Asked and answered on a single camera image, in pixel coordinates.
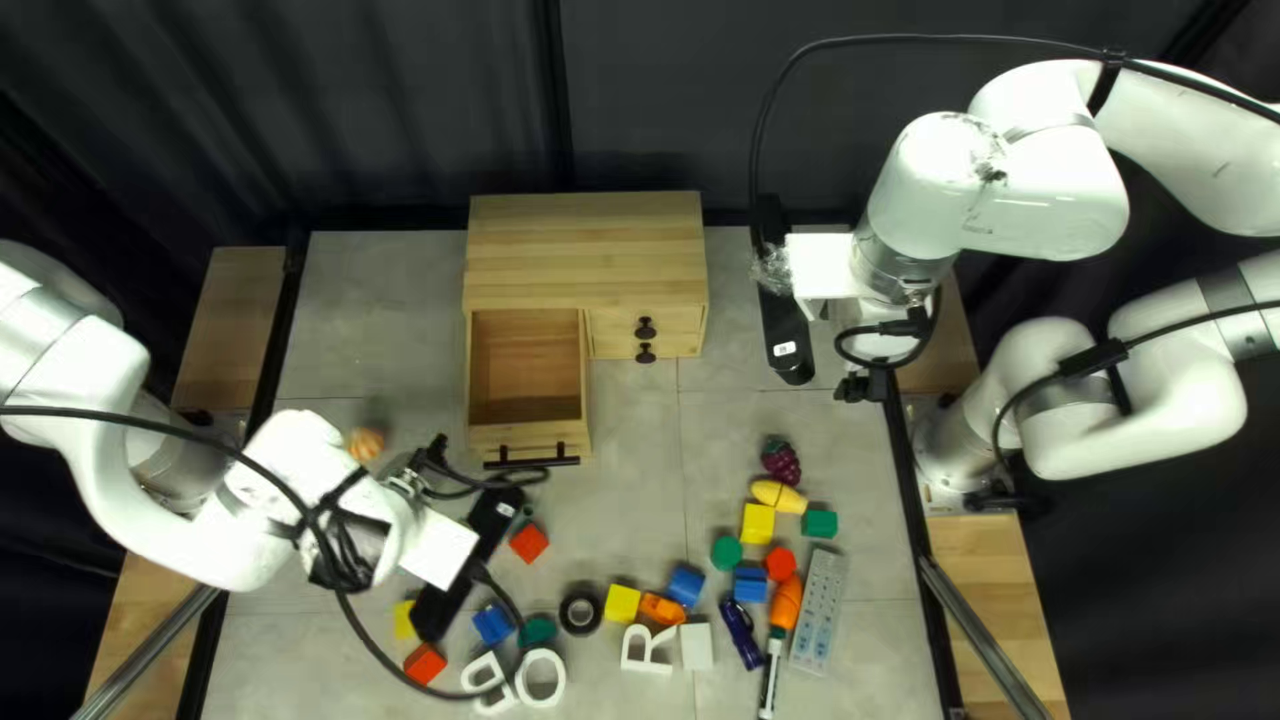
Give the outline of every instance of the metal rail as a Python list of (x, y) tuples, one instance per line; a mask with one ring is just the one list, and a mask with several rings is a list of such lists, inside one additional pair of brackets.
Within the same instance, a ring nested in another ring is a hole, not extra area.
[(187, 626), (187, 623), (198, 618), (220, 592), (209, 585), (196, 585), (169, 618), (160, 623), (155, 630), (151, 630), (147, 639), (142, 641), (142, 644), (115, 669), (115, 673), (111, 673), (111, 676), (84, 700), (84, 705), (76, 711), (76, 715), (72, 715), (72, 720), (99, 720), (109, 716), (115, 710), (116, 703), (133, 687), (133, 683), (160, 657), (169, 643)]
[(987, 666), (987, 673), (991, 673), (992, 679), (1000, 685), (1000, 692), (1005, 693), (1005, 698), (1014, 707), (1014, 711), (1018, 712), (1019, 717), (1024, 720), (1053, 720), (1053, 716), (1048, 714), (1048, 708), (1036, 696), (1036, 691), (1027, 684), (1027, 679), (1018, 671), (1018, 667), (1014, 667), (1009, 656), (1000, 648), (996, 638), (991, 637), (987, 625), (973, 611), (973, 607), (969, 606), (964, 596), (960, 594), (960, 591), (951, 583), (951, 578), (942, 571), (938, 562), (924, 555), (918, 559), (918, 562), (924, 584), (933, 591), (933, 596), (938, 598), (938, 602), (947, 609), (951, 618), (964, 630), (964, 634), (969, 638), (969, 643), (973, 644), (974, 652), (978, 655), (978, 660), (982, 660), (982, 664)]

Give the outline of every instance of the roll of black tape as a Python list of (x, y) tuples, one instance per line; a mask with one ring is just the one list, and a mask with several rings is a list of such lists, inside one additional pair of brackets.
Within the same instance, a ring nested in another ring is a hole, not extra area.
[(564, 632), (573, 637), (586, 637), (600, 626), (604, 616), (600, 598), (589, 592), (572, 592), (561, 602), (559, 621)]

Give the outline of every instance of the blue block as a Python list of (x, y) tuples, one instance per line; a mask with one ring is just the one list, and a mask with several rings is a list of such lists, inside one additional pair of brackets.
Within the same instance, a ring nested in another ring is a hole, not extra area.
[(764, 602), (769, 598), (769, 575), (762, 568), (739, 568), (733, 573), (733, 600)]
[(699, 573), (687, 568), (676, 568), (667, 583), (667, 597), (675, 600), (685, 607), (698, 605), (698, 596), (703, 593), (703, 578)]
[(471, 624), (476, 626), (480, 633), (480, 639), (488, 647), (497, 647), (502, 641), (507, 639), (511, 633), (516, 632), (516, 626), (511, 624), (507, 619), (507, 614), (502, 611), (500, 607), (489, 606), (480, 612), (476, 612), (475, 618), (471, 619)]

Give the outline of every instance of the green cube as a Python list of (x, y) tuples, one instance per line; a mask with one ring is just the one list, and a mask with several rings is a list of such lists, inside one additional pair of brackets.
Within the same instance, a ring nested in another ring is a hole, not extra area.
[(530, 618), (525, 620), (525, 628), (520, 630), (521, 650), (549, 642), (556, 637), (556, 621), (550, 618)]
[(800, 519), (800, 532), (808, 538), (833, 538), (840, 530), (840, 520), (831, 510), (805, 510)]

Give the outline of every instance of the red cube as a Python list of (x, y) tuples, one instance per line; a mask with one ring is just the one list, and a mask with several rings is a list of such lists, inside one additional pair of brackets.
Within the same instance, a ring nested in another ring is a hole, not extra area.
[(796, 571), (796, 556), (785, 547), (774, 547), (764, 556), (764, 569), (774, 583), (790, 578)]
[(516, 551), (516, 555), (525, 561), (526, 565), (532, 565), (534, 560), (543, 553), (547, 547), (550, 546), (547, 536), (543, 534), (532, 523), (525, 525), (511, 538), (511, 550)]
[(404, 674), (413, 678), (417, 684), (426, 687), (448, 664), (439, 652), (435, 652), (434, 647), (422, 643), (404, 659)]

